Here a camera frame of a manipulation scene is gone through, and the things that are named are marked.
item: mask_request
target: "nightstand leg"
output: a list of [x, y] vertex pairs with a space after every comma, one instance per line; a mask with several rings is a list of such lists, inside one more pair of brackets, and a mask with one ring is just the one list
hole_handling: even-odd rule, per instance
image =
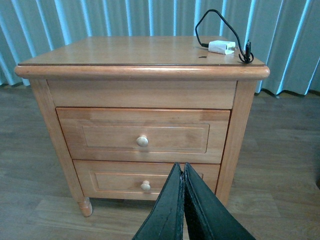
[[84, 201], [79, 201], [78, 205], [83, 216], [89, 217], [92, 214], [92, 205], [88, 197], [85, 197]]

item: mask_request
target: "black cable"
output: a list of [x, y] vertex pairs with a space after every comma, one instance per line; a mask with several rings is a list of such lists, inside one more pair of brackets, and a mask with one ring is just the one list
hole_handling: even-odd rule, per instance
[[252, 54], [251, 52], [251, 42], [248, 40], [248, 42], [246, 43], [245, 45], [245, 53], [241, 47], [241, 43], [240, 43], [240, 39], [239, 39], [239, 36], [238, 34], [236, 33], [236, 31], [234, 30], [234, 28], [227, 22], [227, 20], [221, 15], [221, 13], [218, 11], [218, 10], [215, 10], [215, 9], [209, 9], [208, 11], [205, 12], [205, 14], [203, 15], [203, 17], [200, 19], [200, 21], [198, 22], [198, 24], [195, 26], [195, 35], [196, 35], [196, 38], [198, 39], [198, 42], [199, 44], [201, 45], [201, 47], [204, 47], [204, 48], [208, 48], [209, 47], [209, 43], [202, 43], [200, 41], [200, 38], [199, 38], [199, 35], [198, 35], [198, 31], [197, 31], [197, 28], [198, 26], [200, 25], [200, 23], [203, 21], [203, 19], [206, 17], [206, 15], [210, 12], [214, 12], [216, 14], [218, 14], [218, 16], [222, 19], [222, 21], [228, 26], [228, 28], [233, 32], [233, 34], [235, 35], [236, 37], [236, 40], [238, 41], [238, 46], [239, 46], [239, 50], [240, 50], [240, 53], [243, 57], [241, 57], [240, 53], [239, 53], [239, 58], [240, 60], [243, 62], [243, 63], [246, 63], [246, 64], [249, 64], [249, 63], [252, 63], [252, 61], [254, 60], [254, 55]]

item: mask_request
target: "wooden knob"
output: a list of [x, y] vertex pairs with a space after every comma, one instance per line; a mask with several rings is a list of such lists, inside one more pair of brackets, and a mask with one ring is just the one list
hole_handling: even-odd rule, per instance
[[141, 135], [140, 137], [138, 137], [136, 139], [136, 143], [140, 146], [140, 147], [146, 147], [148, 146], [148, 139], [145, 135]]
[[151, 189], [150, 182], [149, 181], [143, 181], [141, 184], [141, 189], [143, 191], [149, 191]]

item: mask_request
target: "light blue curtain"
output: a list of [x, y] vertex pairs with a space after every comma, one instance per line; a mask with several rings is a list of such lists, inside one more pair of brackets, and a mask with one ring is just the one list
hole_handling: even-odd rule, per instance
[[[17, 63], [88, 36], [193, 36], [217, 9], [271, 70], [256, 92], [320, 91], [320, 0], [0, 0], [0, 85]], [[201, 35], [235, 41], [212, 13]]]

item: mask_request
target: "nightstand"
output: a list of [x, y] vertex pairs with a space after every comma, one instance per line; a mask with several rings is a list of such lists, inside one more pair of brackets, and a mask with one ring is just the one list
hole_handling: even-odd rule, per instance
[[90, 37], [15, 72], [30, 79], [86, 217], [89, 198], [156, 200], [174, 162], [191, 163], [226, 205], [256, 81], [269, 75], [193, 36]]

